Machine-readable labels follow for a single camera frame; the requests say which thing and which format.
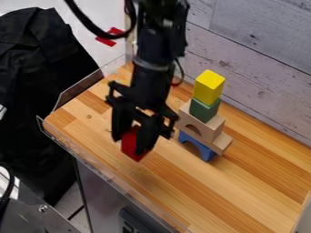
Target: white wood-paneled wall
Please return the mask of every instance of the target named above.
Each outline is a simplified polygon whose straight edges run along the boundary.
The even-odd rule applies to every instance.
[[[189,2],[187,80],[214,70],[224,101],[311,146],[311,1]]]

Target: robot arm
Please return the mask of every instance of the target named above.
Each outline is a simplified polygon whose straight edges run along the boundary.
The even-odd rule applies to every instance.
[[[114,141],[131,130],[134,120],[140,123],[136,133],[136,155],[151,150],[159,136],[169,139],[178,115],[166,105],[166,99],[176,70],[175,63],[180,66],[178,57],[185,55],[188,2],[136,0],[136,16],[133,0],[125,0],[125,13],[131,18],[131,26],[122,35],[110,35],[94,25],[74,0],[65,1],[86,28],[105,39],[127,37],[137,23],[138,51],[133,60],[131,85],[123,86],[113,81],[109,83],[110,92],[106,97],[106,102],[113,108]],[[121,96],[114,97],[115,91]],[[154,114],[148,116],[138,109],[148,109]]]

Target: wooden table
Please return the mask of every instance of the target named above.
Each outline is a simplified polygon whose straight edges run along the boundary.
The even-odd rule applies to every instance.
[[[222,157],[207,164],[189,145],[160,138],[136,163],[113,142],[103,101],[107,82],[128,83],[129,70],[121,67],[57,109],[45,129],[61,142],[69,138],[65,146],[84,161],[103,173],[109,167],[192,232],[290,232],[311,189],[310,148],[223,103],[219,114],[234,143]],[[172,88],[168,104],[177,110],[192,90],[186,83]]]

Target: green block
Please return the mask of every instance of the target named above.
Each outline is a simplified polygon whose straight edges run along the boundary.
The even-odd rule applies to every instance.
[[[218,98],[213,105],[207,106],[201,101],[193,98],[190,105],[190,114],[203,123],[207,123],[207,121],[217,114],[220,102],[221,99]]]

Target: red tape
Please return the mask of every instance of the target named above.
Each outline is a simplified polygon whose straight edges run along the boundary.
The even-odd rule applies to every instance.
[[[110,30],[108,31],[108,33],[110,34],[114,34],[114,35],[120,35],[120,34],[123,34],[124,31],[123,30],[120,30],[120,29],[117,29],[116,27],[111,27]],[[113,40],[107,40],[107,39],[104,39],[104,38],[101,38],[101,37],[96,37],[95,38],[96,41],[99,41],[107,46],[110,46],[110,47],[113,47],[116,45],[116,42],[113,41]]]

